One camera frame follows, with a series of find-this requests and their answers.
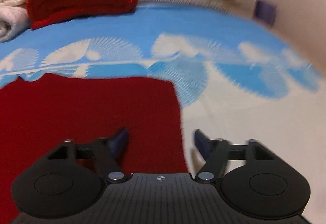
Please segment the purple box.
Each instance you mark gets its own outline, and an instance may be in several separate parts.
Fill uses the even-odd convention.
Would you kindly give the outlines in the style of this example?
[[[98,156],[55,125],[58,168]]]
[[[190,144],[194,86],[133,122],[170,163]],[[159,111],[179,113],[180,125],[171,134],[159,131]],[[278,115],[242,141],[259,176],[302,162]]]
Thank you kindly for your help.
[[[257,0],[255,2],[253,17],[266,25],[273,26],[276,19],[276,5],[265,0]]]

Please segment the dark red knit sweater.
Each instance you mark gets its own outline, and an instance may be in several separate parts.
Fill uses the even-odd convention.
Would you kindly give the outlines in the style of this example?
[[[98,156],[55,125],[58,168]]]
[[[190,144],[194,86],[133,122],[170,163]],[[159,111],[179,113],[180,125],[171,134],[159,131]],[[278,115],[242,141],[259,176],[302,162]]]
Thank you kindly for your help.
[[[61,142],[89,143],[126,128],[122,170],[185,173],[180,105],[171,82],[149,77],[17,78],[1,89],[1,223],[18,215],[15,178]]]

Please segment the blue white patterned bedsheet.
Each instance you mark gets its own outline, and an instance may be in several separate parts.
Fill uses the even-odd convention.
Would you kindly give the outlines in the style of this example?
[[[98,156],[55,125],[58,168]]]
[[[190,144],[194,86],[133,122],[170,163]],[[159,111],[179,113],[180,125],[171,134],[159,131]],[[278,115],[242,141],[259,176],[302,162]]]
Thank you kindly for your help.
[[[46,73],[171,81],[186,149],[194,129],[235,143],[254,138],[307,178],[325,175],[325,79],[248,19],[145,4],[132,14],[26,30],[1,44],[1,85]]]

